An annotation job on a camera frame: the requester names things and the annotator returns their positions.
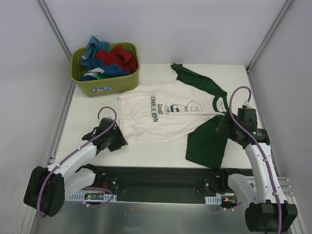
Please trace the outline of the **white green-sleeved Charlie Brown shirt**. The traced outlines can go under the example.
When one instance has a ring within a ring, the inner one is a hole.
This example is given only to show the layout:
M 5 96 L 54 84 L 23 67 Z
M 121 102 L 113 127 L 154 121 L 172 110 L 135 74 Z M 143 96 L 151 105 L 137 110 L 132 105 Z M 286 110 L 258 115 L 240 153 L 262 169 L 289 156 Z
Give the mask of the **white green-sleeved Charlie Brown shirt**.
M 227 92 L 211 78 L 172 64 L 174 81 L 142 84 L 119 96 L 120 127 L 131 145 L 187 138 L 185 158 L 221 167 L 227 138 L 216 131 L 228 111 Z

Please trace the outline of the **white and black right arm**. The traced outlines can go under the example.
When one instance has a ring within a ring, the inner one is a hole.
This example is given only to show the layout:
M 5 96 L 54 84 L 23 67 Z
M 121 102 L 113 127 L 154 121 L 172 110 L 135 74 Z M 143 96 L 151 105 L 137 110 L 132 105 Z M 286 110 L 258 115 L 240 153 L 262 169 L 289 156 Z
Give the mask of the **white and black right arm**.
M 252 167 L 254 185 L 242 174 L 227 175 L 219 180 L 221 190 L 234 191 L 244 206 L 249 231 L 287 232 L 298 210 L 287 201 L 278 181 L 270 139 L 265 129 L 257 127 L 256 110 L 242 106 L 237 115 L 226 112 L 216 131 L 242 146 Z

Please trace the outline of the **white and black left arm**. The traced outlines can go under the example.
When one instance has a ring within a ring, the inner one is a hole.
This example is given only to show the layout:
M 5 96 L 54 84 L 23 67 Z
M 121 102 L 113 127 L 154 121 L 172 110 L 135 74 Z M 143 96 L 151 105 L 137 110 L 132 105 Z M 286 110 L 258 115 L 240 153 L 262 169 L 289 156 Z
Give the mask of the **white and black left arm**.
M 88 161 L 105 149 L 113 152 L 126 145 L 117 123 L 102 118 L 69 155 L 47 167 L 33 169 L 23 198 L 24 204 L 53 217 L 61 210 L 65 200 L 79 190 L 85 187 L 105 190 L 103 172 Z

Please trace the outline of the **olive green plastic bin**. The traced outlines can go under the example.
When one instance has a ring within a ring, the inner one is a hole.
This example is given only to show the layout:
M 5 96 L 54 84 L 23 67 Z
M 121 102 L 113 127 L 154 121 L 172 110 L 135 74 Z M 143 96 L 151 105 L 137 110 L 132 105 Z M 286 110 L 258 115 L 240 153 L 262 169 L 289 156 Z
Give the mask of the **olive green plastic bin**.
M 137 61 L 137 69 L 130 75 L 105 78 L 100 80 L 80 81 L 79 79 L 87 72 L 81 65 L 81 56 L 86 47 L 77 49 L 71 56 L 71 79 L 88 97 L 96 97 L 114 93 L 122 93 L 135 89 L 139 84 L 139 58 L 137 48 L 130 42 L 117 42 L 109 45 L 109 50 L 121 45 L 127 52 L 131 53 Z

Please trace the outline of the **bright green cloth in bin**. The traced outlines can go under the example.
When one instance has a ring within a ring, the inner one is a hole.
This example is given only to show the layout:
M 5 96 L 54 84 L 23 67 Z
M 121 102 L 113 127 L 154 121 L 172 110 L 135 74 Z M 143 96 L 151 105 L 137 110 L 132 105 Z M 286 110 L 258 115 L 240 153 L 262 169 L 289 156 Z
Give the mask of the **bright green cloth in bin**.
M 104 74 L 98 74 L 98 75 L 96 76 L 96 79 L 106 79 L 106 78 L 108 78 L 108 76 L 107 76 L 107 75 L 104 75 Z

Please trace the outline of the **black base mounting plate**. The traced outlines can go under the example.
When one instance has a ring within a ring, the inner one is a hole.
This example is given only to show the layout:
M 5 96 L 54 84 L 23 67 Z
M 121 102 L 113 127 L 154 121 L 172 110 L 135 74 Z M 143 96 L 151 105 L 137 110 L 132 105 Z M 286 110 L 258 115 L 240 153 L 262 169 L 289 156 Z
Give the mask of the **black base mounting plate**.
M 106 188 L 119 202 L 203 204 L 205 198 L 232 193 L 228 176 L 252 176 L 250 169 L 104 167 L 84 168 L 96 174 L 93 188 Z

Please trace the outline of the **blue t-shirt in bin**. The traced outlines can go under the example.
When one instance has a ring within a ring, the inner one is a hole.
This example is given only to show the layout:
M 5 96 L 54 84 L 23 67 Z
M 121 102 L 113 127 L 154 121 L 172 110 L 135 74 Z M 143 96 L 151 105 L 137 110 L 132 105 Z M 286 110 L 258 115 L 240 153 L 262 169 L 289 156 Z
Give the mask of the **blue t-shirt in bin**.
M 117 65 L 104 65 L 103 61 L 96 58 L 96 53 L 100 50 L 110 52 L 109 43 L 98 40 L 91 36 L 86 51 L 81 56 L 81 65 L 87 69 L 87 72 L 79 79 L 80 81 L 97 80 L 98 74 L 107 75 L 108 78 L 130 75 L 129 72 L 123 71 Z

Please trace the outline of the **red t-shirt in bin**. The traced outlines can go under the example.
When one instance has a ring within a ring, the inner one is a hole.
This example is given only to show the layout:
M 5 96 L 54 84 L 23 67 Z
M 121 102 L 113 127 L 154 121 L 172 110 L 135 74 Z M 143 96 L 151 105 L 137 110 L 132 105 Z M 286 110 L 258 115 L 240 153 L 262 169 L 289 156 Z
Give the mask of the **red t-shirt in bin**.
M 117 65 L 130 74 L 138 69 L 137 59 L 132 53 L 126 51 L 122 45 L 115 46 L 110 52 L 100 50 L 96 53 L 96 58 L 103 61 L 106 66 Z

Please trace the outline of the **right aluminium frame post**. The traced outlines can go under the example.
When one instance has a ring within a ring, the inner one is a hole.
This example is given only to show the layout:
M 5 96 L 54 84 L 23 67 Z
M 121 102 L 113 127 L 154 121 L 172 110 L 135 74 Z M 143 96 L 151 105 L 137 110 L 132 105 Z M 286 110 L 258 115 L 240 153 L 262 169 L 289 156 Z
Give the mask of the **right aluminium frame post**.
M 286 13 L 289 11 L 291 5 L 294 3 L 294 0 L 286 0 L 281 9 L 278 11 L 275 19 L 273 20 L 271 26 L 269 27 L 267 33 L 265 34 L 263 40 L 261 41 L 259 47 L 257 48 L 254 56 L 252 57 L 250 63 L 246 66 L 246 73 L 250 74 L 251 70 L 257 63 L 258 59 L 260 58 L 261 54 L 263 53 L 264 49 L 270 42 L 272 36 L 274 35 L 275 31 L 277 30 L 278 26 L 282 22 L 283 18 L 285 17 Z

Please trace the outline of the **aluminium frame post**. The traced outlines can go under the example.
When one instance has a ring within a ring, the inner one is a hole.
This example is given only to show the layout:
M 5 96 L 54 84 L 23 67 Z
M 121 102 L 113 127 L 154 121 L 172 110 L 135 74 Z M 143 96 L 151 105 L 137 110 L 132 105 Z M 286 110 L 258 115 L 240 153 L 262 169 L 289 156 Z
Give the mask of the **aluminium frame post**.
M 275 31 L 277 30 L 278 26 L 282 22 L 283 18 L 285 17 L 286 13 L 289 11 L 291 5 L 294 3 L 294 0 L 286 0 L 281 9 L 278 11 L 275 19 L 273 20 L 271 26 L 269 27 L 267 33 L 265 34 L 263 40 L 261 41 L 259 47 L 257 48 L 254 56 L 252 57 L 250 63 L 246 66 L 246 73 L 250 74 L 251 70 L 257 63 L 258 59 L 260 58 L 261 54 L 263 53 L 264 49 L 270 42 L 272 36 L 274 35 Z
M 67 43 L 63 37 L 54 17 L 52 15 L 47 3 L 46 3 L 46 1 L 45 0 L 36 0 L 36 2 L 38 4 L 40 10 L 42 11 L 45 19 L 47 20 L 47 22 L 48 22 L 53 34 L 55 35 L 59 45 L 61 46 L 66 58 L 70 61 L 72 54 L 70 52 L 70 49 L 69 49 L 69 47 L 68 47 L 68 45 L 67 45 Z

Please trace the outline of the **aluminium front rail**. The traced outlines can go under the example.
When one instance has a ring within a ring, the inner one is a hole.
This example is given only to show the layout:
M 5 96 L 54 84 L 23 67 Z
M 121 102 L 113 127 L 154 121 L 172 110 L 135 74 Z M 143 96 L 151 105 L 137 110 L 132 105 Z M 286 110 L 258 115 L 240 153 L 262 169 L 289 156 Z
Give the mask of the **aluminium front rail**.
M 293 187 L 287 177 L 278 177 L 279 187 L 285 196 L 294 196 Z

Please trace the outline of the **left aluminium frame post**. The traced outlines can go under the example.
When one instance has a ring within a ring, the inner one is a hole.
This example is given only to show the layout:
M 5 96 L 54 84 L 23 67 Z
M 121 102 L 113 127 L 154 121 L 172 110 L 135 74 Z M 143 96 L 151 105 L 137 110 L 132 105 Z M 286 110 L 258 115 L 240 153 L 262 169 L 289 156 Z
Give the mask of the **left aluminium frame post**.
M 61 46 L 66 58 L 70 61 L 72 54 L 70 52 L 70 49 L 69 49 L 69 47 L 68 47 L 68 45 L 67 45 L 67 43 L 63 37 L 54 17 L 52 15 L 47 3 L 46 3 L 46 1 L 45 0 L 36 0 L 36 2 L 38 4 L 40 10 L 42 11 L 45 19 L 47 20 L 47 22 L 48 22 L 53 34 L 55 35 L 59 45 Z

